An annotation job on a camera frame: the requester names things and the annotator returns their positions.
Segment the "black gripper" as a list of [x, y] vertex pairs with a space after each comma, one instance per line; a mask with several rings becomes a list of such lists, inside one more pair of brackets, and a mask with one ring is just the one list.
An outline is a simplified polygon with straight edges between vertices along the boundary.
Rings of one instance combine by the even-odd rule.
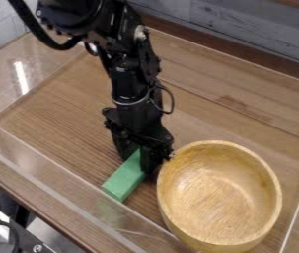
[[113, 144], [123, 160], [140, 151], [140, 165], [151, 174], [172, 151], [172, 135], [161, 123], [160, 98], [144, 98], [133, 102], [114, 100], [114, 108], [104, 108], [104, 126], [110, 132]]

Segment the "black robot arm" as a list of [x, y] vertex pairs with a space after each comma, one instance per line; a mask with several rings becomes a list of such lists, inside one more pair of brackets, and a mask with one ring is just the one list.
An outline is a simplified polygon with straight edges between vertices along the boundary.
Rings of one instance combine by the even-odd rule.
[[151, 173], [169, 158], [172, 136], [161, 124], [161, 94], [157, 80], [160, 59], [155, 55], [149, 30], [127, 0], [38, 0], [45, 25], [80, 39], [96, 55], [110, 80], [113, 107], [102, 109], [121, 158], [140, 154], [140, 170]]

